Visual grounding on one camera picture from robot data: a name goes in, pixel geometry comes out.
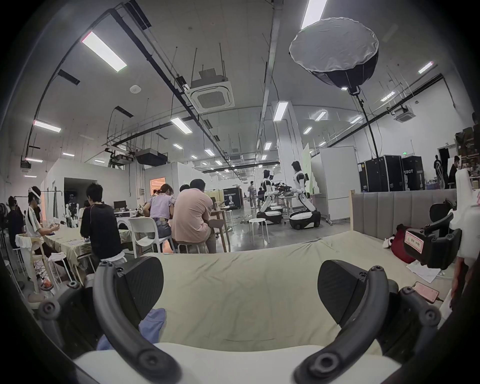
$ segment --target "black sweater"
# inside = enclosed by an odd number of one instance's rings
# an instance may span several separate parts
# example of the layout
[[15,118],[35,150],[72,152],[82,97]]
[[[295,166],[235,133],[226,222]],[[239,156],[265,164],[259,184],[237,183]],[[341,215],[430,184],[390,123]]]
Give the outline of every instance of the black sweater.
[[100,259],[108,259],[122,251],[117,219],[110,205],[94,204],[85,208],[80,234],[90,238],[92,251]]

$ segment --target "humanoid robot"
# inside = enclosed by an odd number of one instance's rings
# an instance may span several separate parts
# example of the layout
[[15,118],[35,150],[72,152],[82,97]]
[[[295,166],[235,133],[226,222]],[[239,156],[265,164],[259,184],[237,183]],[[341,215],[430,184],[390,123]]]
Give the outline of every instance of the humanoid robot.
[[290,215],[290,225],[297,230],[318,227],[320,225],[320,212],[318,212],[313,204],[308,200],[305,187],[309,182],[308,175],[303,173],[298,161],[292,163],[292,167],[295,170],[293,181],[295,182],[295,188],[290,190],[294,192],[297,199],[302,203],[306,210],[301,212],[295,212]]

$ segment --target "ceiling vent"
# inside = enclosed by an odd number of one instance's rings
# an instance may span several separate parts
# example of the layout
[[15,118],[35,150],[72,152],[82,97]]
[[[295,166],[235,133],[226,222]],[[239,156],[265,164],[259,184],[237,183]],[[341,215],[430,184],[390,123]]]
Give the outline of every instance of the ceiling vent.
[[413,111],[408,106],[399,106],[397,109],[394,110],[395,120],[404,123],[408,120],[411,120],[415,117]]
[[198,72],[199,80],[193,80],[185,94],[198,113],[212,112],[235,106],[232,86],[228,78],[217,75],[215,68]]

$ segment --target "beige bed sheet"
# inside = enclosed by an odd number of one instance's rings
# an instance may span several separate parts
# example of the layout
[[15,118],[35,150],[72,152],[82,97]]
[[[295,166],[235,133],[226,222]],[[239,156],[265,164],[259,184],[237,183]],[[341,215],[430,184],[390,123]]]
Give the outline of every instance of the beige bed sheet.
[[[323,261],[379,264],[400,287],[418,280],[381,243],[349,231],[264,250],[150,254],[160,258],[165,276],[155,305],[167,312],[159,341],[225,351],[325,346],[340,327],[317,293]],[[369,353],[379,353],[378,344]]]

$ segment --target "label sticker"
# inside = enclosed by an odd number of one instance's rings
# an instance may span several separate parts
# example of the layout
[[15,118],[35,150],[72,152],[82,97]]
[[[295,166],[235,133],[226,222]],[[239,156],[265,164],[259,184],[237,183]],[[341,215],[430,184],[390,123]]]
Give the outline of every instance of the label sticker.
[[412,235],[410,232],[405,232],[405,243],[407,243],[413,249],[417,250],[418,253],[421,253],[423,249],[423,240],[419,239],[415,235]]

